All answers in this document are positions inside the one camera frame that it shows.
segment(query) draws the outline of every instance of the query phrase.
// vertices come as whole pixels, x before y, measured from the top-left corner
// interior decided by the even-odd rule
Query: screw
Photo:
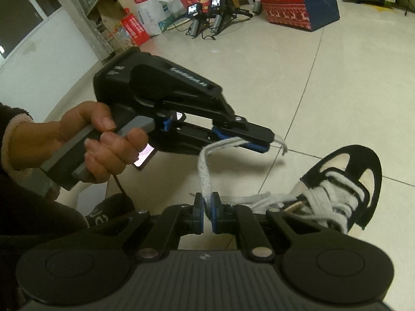
[[[273,254],[273,251],[267,247],[256,247],[252,249],[252,254],[256,257],[267,258]]]
[[[158,251],[153,248],[144,248],[138,251],[138,255],[142,258],[154,258],[158,256]]]

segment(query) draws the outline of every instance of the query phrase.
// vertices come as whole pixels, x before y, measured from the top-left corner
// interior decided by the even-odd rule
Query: fingernail
[[[115,129],[117,126],[115,125],[115,123],[114,123],[114,121],[111,119],[111,118],[104,118],[103,120],[102,120],[102,122],[104,123],[104,127],[107,129],[107,130],[113,130],[113,129]]]
[[[104,132],[101,135],[101,142],[105,145],[111,145],[113,144],[114,140],[117,138],[115,133],[112,132]]]
[[[90,139],[90,138],[86,138],[84,144],[85,144],[85,148],[91,152],[95,152],[99,148],[98,141]]]

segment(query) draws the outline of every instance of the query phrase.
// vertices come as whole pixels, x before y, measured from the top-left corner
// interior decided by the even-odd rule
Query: white wall
[[[98,58],[64,8],[0,67],[0,102],[42,122]]]

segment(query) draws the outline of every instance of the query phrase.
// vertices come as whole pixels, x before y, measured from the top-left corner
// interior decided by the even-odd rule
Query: gray curtain
[[[94,22],[86,17],[95,0],[58,0],[68,12],[99,60],[105,60],[113,53],[113,48],[96,29]]]

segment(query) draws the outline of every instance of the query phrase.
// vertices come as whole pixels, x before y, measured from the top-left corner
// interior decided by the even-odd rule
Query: white shoelace
[[[275,136],[274,141],[282,145],[284,155],[288,150],[284,140],[281,137]],[[212,195],[212,183],[207,166],[207,156],[214,151],[231,146],[240,146],[245,143],[247,143],[246,140],[234,137],[215,142],[202,149],[199,155],[198,171],[206,209],[210,209],[210,197]],[[331,171],[327,172],[326,176],[334,183],[324,180],[318,187],[304,192],[303,195],[307,198],[308,205],[302,205],[295,212],[301,218],[314,220],[324,227],[327,227],[328,221],[334,222],[342,233],[347,234],[347,221],[356,210],[359,200],[364,200],[364,192],[341,173]],[[291,201],[295,203],[297,198],[287,194],[266,192],[264,194],[232,198],[223,196],[221,201],[222,203],[243,204],[251,208],[254,213],[265,214],[267,209],[282,209]]]

